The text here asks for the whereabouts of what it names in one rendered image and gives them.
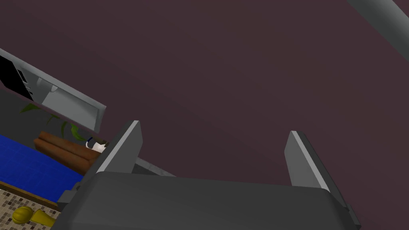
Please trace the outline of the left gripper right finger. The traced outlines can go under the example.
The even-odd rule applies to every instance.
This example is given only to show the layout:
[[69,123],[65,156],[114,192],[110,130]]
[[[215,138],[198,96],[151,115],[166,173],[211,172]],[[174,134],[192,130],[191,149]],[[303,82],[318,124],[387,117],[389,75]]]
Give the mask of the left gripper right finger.
[[303,132],[290,131],[284,156],[293,186],[322,188],[331,194],[340,194],[338,187]]

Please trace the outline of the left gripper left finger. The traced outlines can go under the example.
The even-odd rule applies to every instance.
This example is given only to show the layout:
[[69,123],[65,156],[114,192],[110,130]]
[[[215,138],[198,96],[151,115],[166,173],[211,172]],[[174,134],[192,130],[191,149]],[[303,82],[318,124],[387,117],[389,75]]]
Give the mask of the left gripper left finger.
[[128,121],[87,171],[131,173],[143,144],[140,121]]

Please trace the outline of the green plant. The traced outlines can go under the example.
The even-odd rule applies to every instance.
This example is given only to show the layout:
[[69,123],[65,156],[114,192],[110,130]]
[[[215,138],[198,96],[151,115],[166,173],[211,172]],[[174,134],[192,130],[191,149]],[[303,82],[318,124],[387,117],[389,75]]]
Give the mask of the green plant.
[[[20,110],[19,113],[24,113],[24,112],[28,112],[28,111],[32,111],[32,110],[41,110],[39,107],[37,107],[36,105],[29,103],[28,105],[26,105],[24,108],[22,108]],[[49,119],[47,120],[46,125],[49,124],[49,122],[52,119],[59,119],[61,120],[60,117],[56,116],[55,114],[50,114]],[[83,138],[79,133],[79,128],[74,125],[73,123],[69,123],[70,124],[70,133],[73,136],[74,139],[76,139],[77,141],[88,141],[88,139]],[[62,125],[61,125],[61,136],[64,138],[64,132],[65,132],[65,128],[67,127],[68,122],[67,121],[63,121]]]

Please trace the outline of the brown sofa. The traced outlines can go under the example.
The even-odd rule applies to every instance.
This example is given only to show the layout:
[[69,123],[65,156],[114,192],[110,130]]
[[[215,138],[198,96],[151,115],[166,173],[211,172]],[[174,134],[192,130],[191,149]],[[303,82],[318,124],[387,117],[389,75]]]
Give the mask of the brown sofa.
[[34,139],[35,149],[74,172],[84,176],[100,152],[42,131]]

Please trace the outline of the grey appliance with black panel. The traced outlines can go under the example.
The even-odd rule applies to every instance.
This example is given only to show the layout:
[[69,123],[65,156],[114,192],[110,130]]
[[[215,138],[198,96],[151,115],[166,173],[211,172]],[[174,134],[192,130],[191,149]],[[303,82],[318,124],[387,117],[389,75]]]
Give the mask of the grey appliance with black panel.
[[0,89],[99,133],[106,106],[0,48]]

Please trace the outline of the yellow door knob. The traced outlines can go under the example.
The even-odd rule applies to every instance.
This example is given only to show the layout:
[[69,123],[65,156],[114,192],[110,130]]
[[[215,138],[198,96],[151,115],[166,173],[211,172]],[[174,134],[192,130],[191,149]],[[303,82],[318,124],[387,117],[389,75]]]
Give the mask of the yellow door knob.
[[52,227],[56,221],[56,219],[52,218],[44,211],[40,209],[34,211],[28,206],[17,208],[12,214],[12,220],[15,224],[26,224],[28,222],[34,222],[48,227]]

